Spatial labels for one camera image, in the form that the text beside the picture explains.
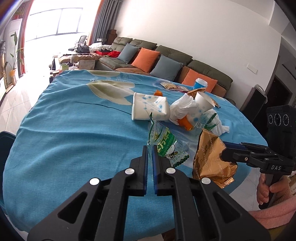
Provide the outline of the right hand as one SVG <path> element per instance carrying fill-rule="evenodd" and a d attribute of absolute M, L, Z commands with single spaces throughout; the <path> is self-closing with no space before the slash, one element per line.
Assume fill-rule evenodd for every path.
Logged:
<path fill-rule="evenodd" d="M 270 193 L 274 194 L 274 204 L 280 203 L 292 197 L 288 177 L 282 176 L 278 182 L 268 186 L 266 184 L 266 175 L 260 174 L 256 191 L 258 204 L 262 205 L 267 203 L 269 201 Z"/>

